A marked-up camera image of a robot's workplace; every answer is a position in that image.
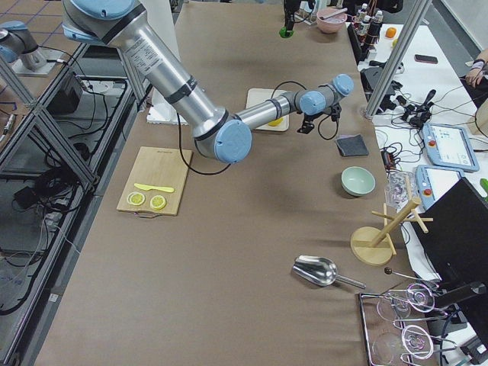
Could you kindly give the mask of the third robot arm on floor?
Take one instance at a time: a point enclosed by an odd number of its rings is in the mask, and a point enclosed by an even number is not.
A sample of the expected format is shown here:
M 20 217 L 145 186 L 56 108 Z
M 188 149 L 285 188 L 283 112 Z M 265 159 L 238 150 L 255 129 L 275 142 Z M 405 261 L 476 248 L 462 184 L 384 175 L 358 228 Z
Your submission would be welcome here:
M 53 68 L 21 21 L 1 23 L 1 58 L 21 76 L 47 76 Z

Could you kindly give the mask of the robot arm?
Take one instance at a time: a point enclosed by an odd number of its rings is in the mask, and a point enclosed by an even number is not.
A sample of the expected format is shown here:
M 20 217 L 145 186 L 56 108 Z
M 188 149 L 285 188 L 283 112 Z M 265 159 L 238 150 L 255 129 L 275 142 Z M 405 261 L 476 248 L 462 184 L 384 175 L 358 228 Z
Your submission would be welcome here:
M 192 128 L 198 152 L 226 164 L 243 160 L 252 130 L 293 112 L 315 117 L 335 107 L 354 88 L 349 75 L 301 92 L 285 92 L 231 114 L 216 106 L 148 22 L 138 1 L 64 1 L 66 37 L 119 49 Z

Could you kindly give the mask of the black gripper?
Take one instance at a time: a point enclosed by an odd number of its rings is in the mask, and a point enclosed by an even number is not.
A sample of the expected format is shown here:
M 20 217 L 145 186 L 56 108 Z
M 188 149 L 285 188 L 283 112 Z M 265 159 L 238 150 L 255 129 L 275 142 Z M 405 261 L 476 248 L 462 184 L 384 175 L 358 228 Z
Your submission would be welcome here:
M 301 0 L 283 0 L 285 27 L 294 29 L 294 13 L 300 8 Z
M 298 133 L 310 133 L 314 128 L 314 121 L 315 119 L 323 116 L 324 113 L 321 111 L 317 114 L 306 114 L 303 113 L 303 122 L 300 128 L 297 130 Z

